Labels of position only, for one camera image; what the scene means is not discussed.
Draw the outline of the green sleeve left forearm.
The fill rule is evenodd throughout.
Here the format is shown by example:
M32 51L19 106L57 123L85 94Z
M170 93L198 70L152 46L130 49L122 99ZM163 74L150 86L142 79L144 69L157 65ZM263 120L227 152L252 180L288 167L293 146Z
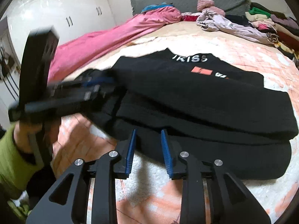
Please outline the green sleeve left forearm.
M37 164L34 154L20 151L14 141L14 127L1 138L1 191L9 199L18 199L33 175L44 167Z

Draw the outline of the left hand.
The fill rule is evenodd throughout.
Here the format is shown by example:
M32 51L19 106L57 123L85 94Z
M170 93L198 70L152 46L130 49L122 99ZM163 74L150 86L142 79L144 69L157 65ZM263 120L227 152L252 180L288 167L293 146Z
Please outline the left hand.
M47 122L44 136L47 147L50 147L55 142L57 142L60 125L61 118ZM29 136L36 135L42 130L42 128L42 124L31 124L27 122L17 121L14 126L13 134L17 148L24 153L33 153L29 142Z

